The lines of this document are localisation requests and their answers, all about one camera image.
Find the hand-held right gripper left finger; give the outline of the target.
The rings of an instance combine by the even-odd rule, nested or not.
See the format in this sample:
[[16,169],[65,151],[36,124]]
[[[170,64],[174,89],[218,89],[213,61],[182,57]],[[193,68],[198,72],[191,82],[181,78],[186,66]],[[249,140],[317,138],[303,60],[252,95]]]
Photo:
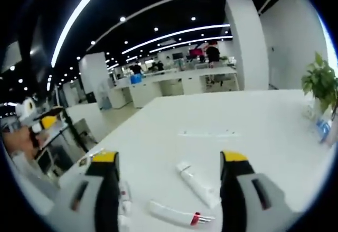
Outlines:
[[119,153],[100,152],[60,189],[51,209],[54,231],[119,231]]

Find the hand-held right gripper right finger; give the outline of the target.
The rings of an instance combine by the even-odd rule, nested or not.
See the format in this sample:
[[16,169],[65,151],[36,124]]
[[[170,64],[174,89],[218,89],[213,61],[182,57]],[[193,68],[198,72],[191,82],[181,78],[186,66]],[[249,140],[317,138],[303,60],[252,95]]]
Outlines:
[[302,216],[286,203],[284,191],[248,158],[238,152],[220,152],[222,231],[288,231]]

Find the person's left hand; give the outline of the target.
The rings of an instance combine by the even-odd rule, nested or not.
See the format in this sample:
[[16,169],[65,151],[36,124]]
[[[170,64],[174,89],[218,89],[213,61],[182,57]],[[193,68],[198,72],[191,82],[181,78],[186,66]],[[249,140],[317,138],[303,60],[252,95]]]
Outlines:
[[23,152],[28,159],[34,159],[36,149],[33,146],[28,127],[22,127],[13,132],[4,131],[2,134],[5,147],[9,154]]

